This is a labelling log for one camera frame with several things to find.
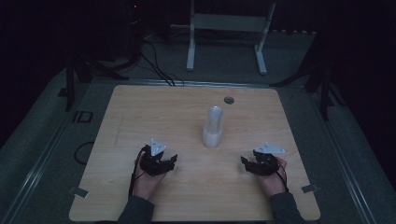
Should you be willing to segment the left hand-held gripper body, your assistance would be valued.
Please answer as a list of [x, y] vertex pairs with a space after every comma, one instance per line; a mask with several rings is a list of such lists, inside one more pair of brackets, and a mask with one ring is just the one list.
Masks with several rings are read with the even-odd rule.
[[166, 173], [166, 163], [162, 161], [166, 146], [155, 139], [150, 139], [150, 144], [142, 148], [143, 156], [140, 168], [150, 176]]

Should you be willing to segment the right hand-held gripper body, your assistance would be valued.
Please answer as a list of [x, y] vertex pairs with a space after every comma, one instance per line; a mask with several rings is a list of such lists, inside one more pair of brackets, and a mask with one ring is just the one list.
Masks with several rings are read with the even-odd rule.
[[260, 147], [253, 149], [253, 156], [258, 166], [263, 169], [264, 175], [272, 175], [279, 169], [279, 163], [275, 154], [283, 154], [286, 150], [282, 147], [275, 146], [270, 143], [265, 143]]

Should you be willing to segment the stack of clear plastic cups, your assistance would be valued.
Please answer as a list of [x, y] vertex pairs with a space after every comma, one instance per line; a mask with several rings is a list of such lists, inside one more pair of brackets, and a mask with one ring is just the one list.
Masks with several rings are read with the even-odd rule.
[[214, 105], [208, 109], [203, 127], [203, 144], [208, 148], [215, 148], [220, 144], [223, 128], [223, 109]]

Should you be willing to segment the person's left hand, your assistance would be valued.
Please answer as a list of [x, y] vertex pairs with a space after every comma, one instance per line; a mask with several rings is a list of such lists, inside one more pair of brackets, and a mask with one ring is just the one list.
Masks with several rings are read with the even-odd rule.
[[136, 169], [134, 170], [132, 194], [149, 201], [165, 178], [165, 174], [155, 176], [146, 174], [140, 167], [140, 162], [143, 156], [144, 154], [142, 154], [139, 157], [139, 160], [135, 163]]

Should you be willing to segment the person's right hand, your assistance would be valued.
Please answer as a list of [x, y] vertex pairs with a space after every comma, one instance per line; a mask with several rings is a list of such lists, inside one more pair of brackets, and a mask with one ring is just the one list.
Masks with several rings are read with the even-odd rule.
[[259, 176], [264, 193], [272, 197], [279, 193], [287, 192], [286, 166], [287, 162], [276, 158], [279, 163], [279, 169], [272, 175]]

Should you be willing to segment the black tripod stand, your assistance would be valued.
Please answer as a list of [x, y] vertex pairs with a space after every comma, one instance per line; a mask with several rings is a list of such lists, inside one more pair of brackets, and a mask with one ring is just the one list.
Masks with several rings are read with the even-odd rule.
[[106, 75], [117, 80], [128, 80], [128, 77], [123, 77], [117, 74], [114, 70], [104, 66], [92, 57], [75, 51], [70, 51], [66, 59], [66, 87], [61, 89], [60, 94], [66, 97], [65, 110], [69, 111], [75, 102], [75, 75], [83, 83], [90, 83], [93, 79], [92, 74], [87, 68], [87, 63], [94, 68], [103, 71]]
[[270, 84], [270, 87], [282, 88], [299, 78], [309, 76], [304, 84], [306, 92], [314, 93], [320, 90], [319, 112], [325, 121], [329, 120], [328, 107], [332, 105], [330, 93], [334, 94], [335, 100], [340, 104], [345, 103], [336, 95], [331, 86], [332, 68], [328, 63], [317, 63], [304, 69], [300, 69], [296, 74], [287, 77], [281, 81]]

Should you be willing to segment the white metal stand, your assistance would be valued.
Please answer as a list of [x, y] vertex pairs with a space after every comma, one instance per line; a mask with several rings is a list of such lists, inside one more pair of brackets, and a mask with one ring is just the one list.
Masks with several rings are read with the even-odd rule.
[[203, 14], [195, 12], [195, 0], [190, 0], [190, 43], [187, 54], [186, 68], [188, 71], [194, 69], [195, 60], [195, 31], [197, 29], [219, 30], [219, 31], [236, 31], [236, 32], [253, 32], [260, 33], [261, 39], [254, 46], [256, 62], [261, 75], [267, 74], [267, 68], [264, 61], [263, 47], [269, 28], [276, 9], [276, 3], [271, 3], [265, 17], [258, 16], [239, 16], [239, 15], [220, 15], [220, 14]]

